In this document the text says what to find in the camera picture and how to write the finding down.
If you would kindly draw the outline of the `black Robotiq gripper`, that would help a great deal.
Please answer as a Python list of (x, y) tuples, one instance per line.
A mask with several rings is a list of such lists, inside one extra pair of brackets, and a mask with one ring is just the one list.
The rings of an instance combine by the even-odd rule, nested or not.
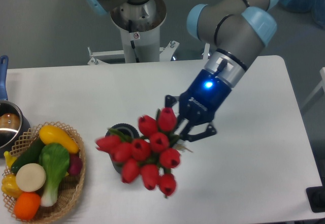
[(166, 95), (165, 108), (179, 102), (178, 135), (187, 142), (195, 142), (217, 134), (211, 122), (232, 89), (206, 70), (201, 70), (190, 87), (180, 96)]

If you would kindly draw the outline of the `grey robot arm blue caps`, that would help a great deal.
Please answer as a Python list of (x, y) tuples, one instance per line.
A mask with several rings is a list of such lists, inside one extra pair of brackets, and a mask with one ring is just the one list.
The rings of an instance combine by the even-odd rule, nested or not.
[[(119, 28), (126, 63), (161, 61), (160, 26), (167, 10), (163, 0), (86, 0), (99, 15), (110, 14)], [(186, 122), (180, 140), (197, 141), (216, 134), (215, 112), (276, 32), (269, 10), (279, 0), (223, 0), (196, 5), (186, 27), (196, 39), (216, 46), (190, 87), (165, 106), (179, 106), (177, 123)]]

